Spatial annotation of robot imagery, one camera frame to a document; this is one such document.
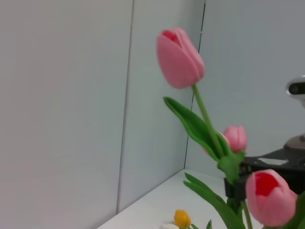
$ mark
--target stem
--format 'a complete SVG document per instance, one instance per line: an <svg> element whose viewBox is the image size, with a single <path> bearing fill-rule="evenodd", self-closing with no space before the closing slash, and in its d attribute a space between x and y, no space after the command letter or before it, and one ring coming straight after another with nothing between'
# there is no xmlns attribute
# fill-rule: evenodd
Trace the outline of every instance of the stem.
<svg viewBox="0 0 305 229"><path fill-rule="evenodd" d="M247 206L246 202L244 200L241 201L241 205L242 205L242 207L244 209L244 214L246 216L248 229L253 229L251 218L250 218L250 213L249 213L248 206Z"/></svg>
<svg viewBox="0 0 305 229"><path fill-rule="evenodd" d="M206 110L206 108L205 108L205 106L204 106L204 103L203 103L202 98L201 98L201 96L200 96L200 93L199 93L199 91L198 91L197 85L194 84L194 85L192 86L192 90L193 90L194 95L195 95L195 97L196 97L196 100L197 100L199 109L200 109L200 111L201 111L201 113L202 113L202 115L203 115L203 118L204 118L205 122L206 122L206 127L208 128L208 130L209 130L209 132L210 132L212 141L213 141L213 143L214 143L214 145L215 145L215 147L216 147L216 150L218 151L218 155L219 155L220 158L221 158L224 154L223 154L222 148L221 148L221 146L220 146L220 143L219 143L219 141L218 141L218 139L217 139L215 130L214 130L213 126L212 126L210 117L209 117L209 115L208 115L208 113L207 113L207 110Z"/></svg>

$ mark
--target yellow flower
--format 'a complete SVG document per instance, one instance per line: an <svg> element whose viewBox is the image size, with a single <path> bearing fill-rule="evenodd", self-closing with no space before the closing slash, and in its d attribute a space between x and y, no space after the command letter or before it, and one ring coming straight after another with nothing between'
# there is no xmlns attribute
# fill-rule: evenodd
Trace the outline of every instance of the yellow flower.
<svg viewBox="0 0 305 229"><path fill-rule="evenodd" d="M191 218L184 210L176 210L174 220L179 228L186 228L191 225Z"/></svg>

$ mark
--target pink tulip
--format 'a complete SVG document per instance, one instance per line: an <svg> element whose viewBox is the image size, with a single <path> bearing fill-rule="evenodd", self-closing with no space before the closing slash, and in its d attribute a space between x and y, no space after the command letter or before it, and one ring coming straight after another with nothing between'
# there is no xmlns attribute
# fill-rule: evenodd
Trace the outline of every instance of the pink tulip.
<svg viewBox="0 0 305 229"><path fill-rule="evenodd" d="M246 182L246 196L252 216L265 226L280 227L295 214L296 193L272 169L252 173Z"/></svg>
<svg viewBox="0 0 305 229"><path fill-rule="evenodd" d="M229 141L229 146L232 151L238 152L247 148L247 134L244 126L230 125L224 131L224 136Z"/></svg>
<svg viewBox="0 0 305 229"><path fill-rule="evenodd" d="M203 60L180 28L163 31L158 36L157 57L167 82L174 88L192 86L203 77Z"/></svg>

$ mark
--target pink flower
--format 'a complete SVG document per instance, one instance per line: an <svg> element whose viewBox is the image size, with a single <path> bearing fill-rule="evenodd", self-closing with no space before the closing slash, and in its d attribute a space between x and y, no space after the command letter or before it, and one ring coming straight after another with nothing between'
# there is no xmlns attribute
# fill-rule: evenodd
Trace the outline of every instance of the pink flower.
<svg viewBox="0 0 305 229"><path fill-rule="evenodd" d="M244 126L230 125L224 131L224 136L229 141L229 146L232 151L238 152L247 148L247 134Z"/></svg>
<svg viewBox="0 0 305 229"><path fill-rule="evenodd" d="M192 86L203 77L203 60L181 28L165 30L158 36L157 57L167 82L174 88Z"/></svg>
<svg viewBox="0 0 305 229"><path fill-rule="evenodd" d="M246 196L252 216L265 226L280 227L295 214L296 193L272 169L252 173L246 182Z"/></svg>

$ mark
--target white table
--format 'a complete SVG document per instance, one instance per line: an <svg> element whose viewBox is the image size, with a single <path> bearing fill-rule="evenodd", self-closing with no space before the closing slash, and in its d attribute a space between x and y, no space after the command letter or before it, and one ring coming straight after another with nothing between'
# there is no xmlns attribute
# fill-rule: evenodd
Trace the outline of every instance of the white table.
<svg viewBox="0 0 305 229"><path fill-rule="evenodd" d="M159 229L161 224L173 221L176 209L186 210L192 223L200 229L205 229L210 219L213 229L226 229L213 206L183 184L185 172L203 181L218 195L225 196L222 179L185 169L98 229ZM255 229L262 228L257 221L252 222Z"/></svg>

